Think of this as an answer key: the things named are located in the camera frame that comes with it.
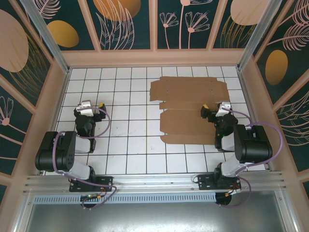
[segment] white tile floor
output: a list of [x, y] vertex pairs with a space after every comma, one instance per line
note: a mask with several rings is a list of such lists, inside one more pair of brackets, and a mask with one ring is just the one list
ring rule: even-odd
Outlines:
[[[233, 153], [220, 153], [212, 145], [170, 145], [161, 141], [160, 101], [149, 101], [150, 83], [161, 76], [212, 76], [227, 83], [232, 108], [248, 114], [235, 67], [149, 67], [73, 69], [61, 108], [57, 131], [75, 128], [74, 107], [83, 100], [104, 102], [112, 124], [92, 154], [76, 159], [97, 174], [163, 174], [212, 172]], [[240, 124], [248, 119], [236, 114]], [[96, 134], [107, 121], [97, 123]], [[265, 170], [264, 166], [252, 169]]]

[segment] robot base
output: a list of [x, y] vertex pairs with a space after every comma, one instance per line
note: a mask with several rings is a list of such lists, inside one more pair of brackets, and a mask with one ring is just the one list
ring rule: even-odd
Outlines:
[[[112, 176], [99, 176], [95, 174], [95, 171], [92, 167], [90, 167], [90, 177], [88, 182], [99, 184], [99, 185], [109, 185], [111, 186], [113, 183]], [[107, 192], [111, 192], [112, 188], [104, 188]], [[69, 192], [102, 192], [102, 188], [98, 186], [88, 185], [77, 180], [71, 179]]]

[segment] gray floor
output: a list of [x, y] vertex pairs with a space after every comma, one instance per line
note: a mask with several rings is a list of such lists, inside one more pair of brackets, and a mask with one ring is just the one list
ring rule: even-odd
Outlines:
[[[231, 204], [247, 197], [233, 196]], [[215, 203], [107, 204], [94, 211], [79, 205], [35, 205], [27, 232], [283, 232], [272, 192], [254, 192], [246, 205]]]

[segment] mounting plate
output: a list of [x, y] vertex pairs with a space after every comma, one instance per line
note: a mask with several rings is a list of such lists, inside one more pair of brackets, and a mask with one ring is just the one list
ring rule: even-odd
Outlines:
[[[112, 185], [113, 177], [112, 176], [100, 176], [97, 175], [95, 177], [95, 181], [93, 183], [99, 185]], [[112, 188], [104, 188], [107, 192], [111, 192]], [[92, 186], [88, 184], [84, 184], [77, 180], [71, 179], [69, 192], [102, 192], [101, 187]]]

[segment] cardboard flap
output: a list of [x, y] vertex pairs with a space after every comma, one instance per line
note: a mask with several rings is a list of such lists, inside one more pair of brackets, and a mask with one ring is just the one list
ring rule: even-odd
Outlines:
[[160, 109], [171, 110], [201, 110], [202, 105], [206, 104], [211, 110], [218, 110], [218, 104], [215, 102], [195, 102], [195, 101], [165, 101], [159, 104]]
[[161, 140], [166, 144], [205, 144], [213, 145], [214, 144], [214, 134], [207, 135], [175, 135], [167, 134], [162, 135]]
[[198, 81], [198, 82], [211, 82], [217, 81], [216, 77], [185, 77], [185, 76], [161, 76], [160, 80], [163, 81]]
[[229, 101], [227, 85], [221, 81], [153, 81], [150, 88], [150, 101], [177, 102], [222, 102]]
[[166, 110], [160, 115], [160, 131], [167, 134], [214, 136], [215, 127], [198, 110]]

